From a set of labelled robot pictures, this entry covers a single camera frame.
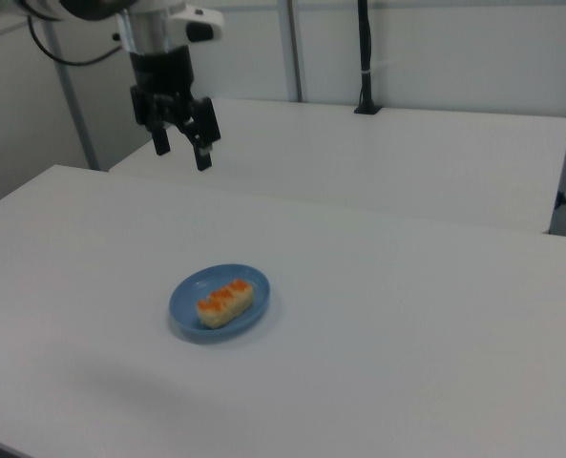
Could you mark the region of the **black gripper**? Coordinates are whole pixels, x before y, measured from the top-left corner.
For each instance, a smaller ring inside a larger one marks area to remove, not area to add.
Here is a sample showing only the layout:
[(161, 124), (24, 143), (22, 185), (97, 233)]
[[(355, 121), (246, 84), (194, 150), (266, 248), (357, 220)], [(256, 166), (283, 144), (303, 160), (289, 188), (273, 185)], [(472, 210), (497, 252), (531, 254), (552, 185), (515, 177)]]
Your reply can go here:
[(212, 100), (195, 98), (189, 49), (182, 46), (170, 53), (130, 55), (136, 84), (130, 94), (136, 123), (152, 135), (158, 156), (171, 151), (165, 129), (172, 124), (192, 144), (199, 171), (212, 166), (212, 144), (220, 139), (220, 128)]

